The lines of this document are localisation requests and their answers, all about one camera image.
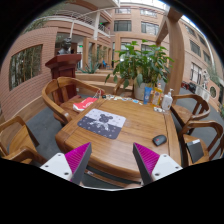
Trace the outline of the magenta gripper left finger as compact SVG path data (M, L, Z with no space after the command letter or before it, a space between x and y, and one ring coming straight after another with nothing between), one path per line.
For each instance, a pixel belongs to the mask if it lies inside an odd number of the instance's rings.
M88 142L66 154L57 153L41 169L79 185L91 153L92 145Z

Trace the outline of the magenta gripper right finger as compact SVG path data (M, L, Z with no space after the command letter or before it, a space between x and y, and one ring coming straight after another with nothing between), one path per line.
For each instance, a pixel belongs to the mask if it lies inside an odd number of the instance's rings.
M133 144L133 154L143 186L182 169L168 154L159 155L138 143Z

